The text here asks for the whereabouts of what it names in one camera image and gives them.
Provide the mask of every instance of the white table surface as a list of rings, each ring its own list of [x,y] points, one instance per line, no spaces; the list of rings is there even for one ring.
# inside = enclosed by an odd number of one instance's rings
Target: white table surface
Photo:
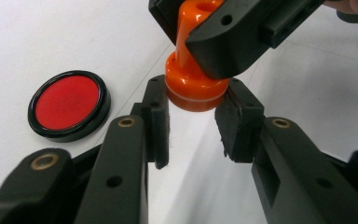
[[[174,46],[148,1],[0,0],[0,185],[27,155],[45,147],[74,157],[101,144],[110,120],[141,102],[145,83],[164,73]],[[35,91],[69,70],[99,75],[112,94],[109,120],[72,143],[34,133]],[[358,149],[358,24],[321,7],[242,80],[267,116],[295,121],[320,150],[347,160]],[[170,104],[170,164],[149,164],[149,223],[266,223],[250,164],[223,156],[213,111]]]

